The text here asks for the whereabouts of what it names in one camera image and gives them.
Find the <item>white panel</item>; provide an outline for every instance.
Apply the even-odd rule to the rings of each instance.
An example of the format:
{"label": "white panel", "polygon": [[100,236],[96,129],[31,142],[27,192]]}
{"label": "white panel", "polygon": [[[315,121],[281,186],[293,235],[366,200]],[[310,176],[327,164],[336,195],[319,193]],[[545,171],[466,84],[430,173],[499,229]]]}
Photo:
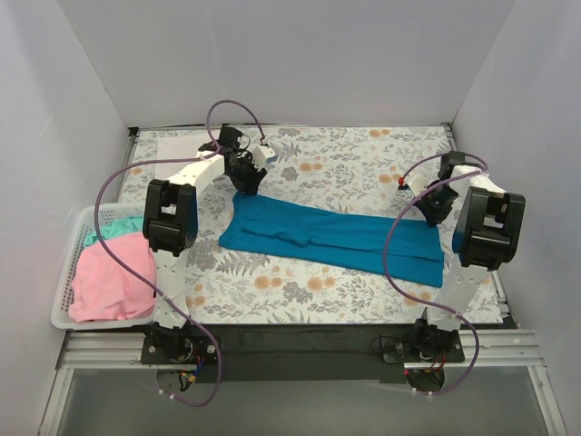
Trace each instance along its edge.
{"label": "white panel", "polygon": [[[128,125],[450,121],[514,0],[59,0]],[[239,108],[217,122],[249,121]]]}
{"label": "white panel", "polygon": [[55,0],[0,0],[0,434],[37,434],[64,332],[50,322],[71,224],[126,145]]}
{"label": "white panel", "polygon": [[527,198],[517,256],[501,278],[535,329],[569,434],[581,434],[581,3],[519,0],[462,104],[462,150]]}

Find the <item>floral tablecloth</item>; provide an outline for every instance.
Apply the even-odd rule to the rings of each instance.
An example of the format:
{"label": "floral tablecloth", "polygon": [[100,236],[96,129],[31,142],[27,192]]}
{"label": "floral tablecloth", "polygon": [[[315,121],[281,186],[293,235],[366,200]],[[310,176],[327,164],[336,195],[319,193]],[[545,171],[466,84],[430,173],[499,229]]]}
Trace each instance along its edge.
{"label": "floral tablecloth", "polygon": [[[253,127],[241,128],[253,141]],[[263,195],[339,213],[396,216],[410,200],[397,180],[413,163],[446,151],[441,127],[322,128],[269,127],[278,162],[270,164],[261,183]],[[157,140],[194,134],[192,130],[141,131],[134,162],[154,159]],[[438,162],[418,171],[435,179]],[[134,168],[122,202],[144,202],[154,166]],[[414,322],[423,307],[404,299],[377,274],[320,263],[222,249],[218,238],[232,217],[235,190],[228,178],[217,180],[198,205],[199,233],[188,258],[187,303],[199,322]],[[461,204],[440,226],[445,273],[452,256],[450,242]],[[418,211],[408,218],[420,219]],[[437,289],[398,281],[407,292],[433,300]],[[491,279],[470,304],[472,322],[501,322]]]}

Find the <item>black base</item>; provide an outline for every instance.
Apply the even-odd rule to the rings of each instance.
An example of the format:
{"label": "black base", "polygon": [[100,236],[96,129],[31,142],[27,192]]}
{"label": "black base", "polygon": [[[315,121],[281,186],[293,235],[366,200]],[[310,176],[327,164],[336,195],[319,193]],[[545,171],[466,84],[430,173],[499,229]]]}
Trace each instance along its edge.
{"label": "black base", "polygon": [[[405,352],[413,326],[409,324],[244,325],[210,324],[206,328],[222,342],[223,377],[227,382],[379,380],[406,383],[403,362],[420,362]],[[215,354],[207,353],[209,340],[193,327],[186,335],[194,350],[207,358],[196,382],[215,382]],[[390,357],[389,347],[402,343],[406,359]],[[143,343],[143,364],[175,364]],[[447,362],[463,362],[460,349]]]}

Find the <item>blue cloth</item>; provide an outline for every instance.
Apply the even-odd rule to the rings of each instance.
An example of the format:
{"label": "blue cloth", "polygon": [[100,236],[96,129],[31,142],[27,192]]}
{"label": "blue cloth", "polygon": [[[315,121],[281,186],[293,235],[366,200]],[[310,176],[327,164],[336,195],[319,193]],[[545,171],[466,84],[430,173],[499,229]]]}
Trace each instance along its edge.
{"label": "blue cloth", "polygon": [[[393,218],[333,213],[261,195],[236,193],[233,202],[234,216],[219,240],[224,248],[383,274],[383,246]],[[444,254],[436,227],[402,220],[388,257],[392,276],[442,285]]]}
{"label": "blue cloth", "polygon": [[[101,226],[101,234],[105,240],[123,236],[127,233],[140,232],[143,229],[142,216],[128,216],[122,220],[115,220],[110,224]],[[97,232],[90,232],[83,241],[83,247],[87,248],[99,241]]]}

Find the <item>light blue cloth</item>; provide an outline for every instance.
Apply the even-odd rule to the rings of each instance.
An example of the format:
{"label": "light blue cloth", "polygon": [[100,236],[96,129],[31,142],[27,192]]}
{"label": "light blue cloth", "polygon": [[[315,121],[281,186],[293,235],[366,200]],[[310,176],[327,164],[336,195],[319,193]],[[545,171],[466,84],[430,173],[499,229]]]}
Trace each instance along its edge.
{"label": "light blue cloth", "polygon": [[[237,193],[234,216],[219,244],[383,274],[382,254],[393,218],[322,211]],[[399,279],[440,287],[444,254],[436,227],[402,220],[389,244],[389,272]]]}
{"label": "light blue cloth", "polygon": [[[129,216],[122,220],[115,220],[110,224],[101,226],[101,234],[105,240],[123,236],[127,233],[141,232],[143,229],[142,216]],[[87,248],[98,242],[96,232],[90,232],[83,241],[83,247]]]}

